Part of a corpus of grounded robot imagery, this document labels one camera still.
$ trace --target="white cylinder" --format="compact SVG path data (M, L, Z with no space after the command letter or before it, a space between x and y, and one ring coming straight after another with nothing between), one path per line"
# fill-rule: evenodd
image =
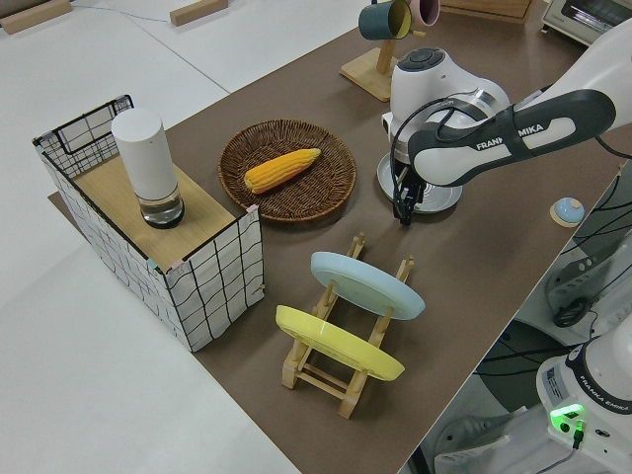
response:
M112 121L112 135L139 198L163 199L176 190L178 179L157 114L139 108L121 112Z

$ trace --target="yellow plate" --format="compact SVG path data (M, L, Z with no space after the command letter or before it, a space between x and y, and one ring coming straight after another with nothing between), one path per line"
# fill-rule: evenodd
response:
M404 371L404 365L385 351L311 314L280 305L276 323L292 338L371 377L395 380Z

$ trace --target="woven basket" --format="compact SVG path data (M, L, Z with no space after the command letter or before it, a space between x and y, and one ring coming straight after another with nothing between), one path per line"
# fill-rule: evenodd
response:
M322 153L307 170L261 195L244 184L251 168L300 148ZM235 135L219 160L224 190L242 207L259 206L259 214L277 222L307 222L340 208L356 182L356 161L337 136L301 120L276 119L252 125Z

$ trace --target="glass base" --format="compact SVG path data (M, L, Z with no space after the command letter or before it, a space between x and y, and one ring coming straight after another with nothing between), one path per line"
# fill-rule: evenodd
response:
M176 227L185 216L185 203L178 190L158 200L146 200L139 197L138 202L144 221L157 229Z

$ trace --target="yellow corn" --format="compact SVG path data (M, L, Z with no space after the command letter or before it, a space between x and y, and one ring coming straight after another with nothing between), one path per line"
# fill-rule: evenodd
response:
M252 193L259 195L307 169L319 156L319 148L303 148L286 153L248 170L244 175L244 183Z

